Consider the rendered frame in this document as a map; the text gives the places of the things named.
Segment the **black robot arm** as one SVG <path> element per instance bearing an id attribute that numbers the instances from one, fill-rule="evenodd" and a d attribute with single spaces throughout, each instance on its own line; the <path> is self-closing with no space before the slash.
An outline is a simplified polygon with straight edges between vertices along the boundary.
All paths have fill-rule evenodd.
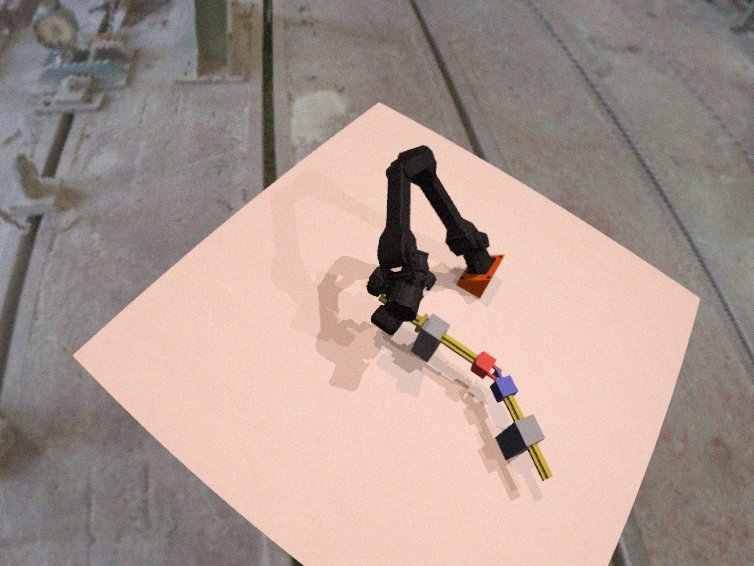
<path id="1" fill-rule="evenodd" d="M 467 274 L 486 274 L 496 260 L 490 257 L 486 233 L 463 219 L 436 175 L 437 162 L 427 145 L 401 152 L 386 170 L 388 179 L 386 227 L 379 238 L 379 265 L 369 277 L 367 291 L 386 294 L 392 317 L 404 322 L 417 317 L 429 275 L 429 253 L 417 249 L 411 231 L 411 182 L 419 186 L 446 228 L 445 243 L 456 256 L 463 255 Z M 401 271 L 390 269 L 402 267 Z M 394 286 L 394 287 L 393 287 Z"/>

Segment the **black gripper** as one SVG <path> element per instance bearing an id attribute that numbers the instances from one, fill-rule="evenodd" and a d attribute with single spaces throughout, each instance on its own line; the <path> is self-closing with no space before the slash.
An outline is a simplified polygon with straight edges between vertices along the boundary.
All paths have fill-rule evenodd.
<path id="1" fill-rule="evenodd" d="M 435 274 L 429 271 L 429 275 L 422 290 L 427 287 L 426 290 L 429 291 L 435 284 L 436 280 L 437 278 Z M 404 321 L 400 321 L 392 317 L 389 312 L 389 307 L 389 300 L 384 305 L 380 305 L 372 314 L 371 322 L 381 330 L 386 332 L 388 335 L 394 335 Z"/>

